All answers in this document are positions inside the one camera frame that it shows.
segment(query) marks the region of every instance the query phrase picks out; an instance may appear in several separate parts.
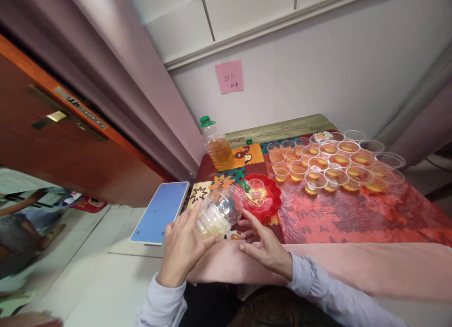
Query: sticky note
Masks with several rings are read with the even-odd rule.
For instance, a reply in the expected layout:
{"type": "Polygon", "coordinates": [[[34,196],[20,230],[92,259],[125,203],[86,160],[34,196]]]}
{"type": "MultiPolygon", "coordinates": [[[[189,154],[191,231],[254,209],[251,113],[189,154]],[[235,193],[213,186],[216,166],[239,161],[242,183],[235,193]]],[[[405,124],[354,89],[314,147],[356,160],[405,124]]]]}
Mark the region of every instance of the sticky note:
{"type": "Polygon", "coordinates": [[[215,72],[222,94],[243,91],[242,60],[215,65],[215,72]]]}

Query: door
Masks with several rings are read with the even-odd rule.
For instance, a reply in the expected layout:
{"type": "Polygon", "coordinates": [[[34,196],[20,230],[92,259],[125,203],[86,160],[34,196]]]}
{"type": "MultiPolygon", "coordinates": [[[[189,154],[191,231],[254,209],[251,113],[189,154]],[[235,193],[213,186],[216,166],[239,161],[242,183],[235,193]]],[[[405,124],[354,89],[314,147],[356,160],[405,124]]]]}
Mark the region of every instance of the door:
{"type": "Polygon", "coordinates": [[[174,181],[0,36],[0,164],[112,204],[174,181]]]}

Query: hand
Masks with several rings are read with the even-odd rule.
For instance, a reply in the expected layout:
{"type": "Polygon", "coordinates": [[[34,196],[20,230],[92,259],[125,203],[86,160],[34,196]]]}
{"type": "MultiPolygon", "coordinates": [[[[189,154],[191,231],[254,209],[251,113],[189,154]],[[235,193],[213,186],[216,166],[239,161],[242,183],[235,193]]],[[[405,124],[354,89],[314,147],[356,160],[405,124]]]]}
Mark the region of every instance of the hand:
{"type": "Polygon", "coordinates": [[[187,209],[166,226],[163,264],[156,278],[164,287],[181,286],[204,253],[219,241],[218,237],[201,238],[196,226],[200,206],[198,200],[192,210],[187,209]]]}
{"type": "Polygon", "coordinates": [[[283,248],[270,228],[263,226],[249,211],[244,209],[243,214],[248,219],[240,220],[239,226],[251,229],[240,235],[247,243],[239,245],[239,250],[259,261],[273,273],[292,281],[292,255],[283,248]],[[251,245],[254,241],[260,241],[260,248],[251,245]]]}

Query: red plastic bowl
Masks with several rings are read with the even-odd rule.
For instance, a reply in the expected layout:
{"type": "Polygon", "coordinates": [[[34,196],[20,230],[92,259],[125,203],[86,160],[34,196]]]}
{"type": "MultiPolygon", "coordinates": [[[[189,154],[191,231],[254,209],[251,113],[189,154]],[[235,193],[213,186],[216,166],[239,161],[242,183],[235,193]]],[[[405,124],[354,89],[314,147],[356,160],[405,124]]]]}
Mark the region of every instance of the red plastic bowl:
{"type": "Polygon", "coordinates": [[[281,201],[281,190],[277,187],[274,180],[269,179],[265,175],[253,174],[245,176],[245,180],[249,181],[252,179],[259,179],[264,183],[266,194],[258,201],[248,197],[243,207],[262,222],[267,216],[275,215],[276,210],[283,204],[281,201]]]}

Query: light gray sleeve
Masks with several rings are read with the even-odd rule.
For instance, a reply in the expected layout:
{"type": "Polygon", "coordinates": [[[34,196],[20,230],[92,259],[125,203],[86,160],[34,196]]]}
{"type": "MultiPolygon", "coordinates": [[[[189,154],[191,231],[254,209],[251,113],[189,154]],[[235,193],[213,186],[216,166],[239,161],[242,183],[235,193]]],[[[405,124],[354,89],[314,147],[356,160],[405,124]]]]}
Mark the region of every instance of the light gray sleeve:
{"type": "Polygon", "coordinates": [[[176,327],[187,310],[184,299],[187,282],[177,288],[163,287],[155,281],[157,274],[152,278],[146,300],[137,314],[138,327],[176,327]]]}
{"type": "Polygon", "coordinates": [[[309,257],[292,255],[292,281],[287,288],[320,307],[345,327],[407,327],[366,293],[330,278],[309,257]]]}

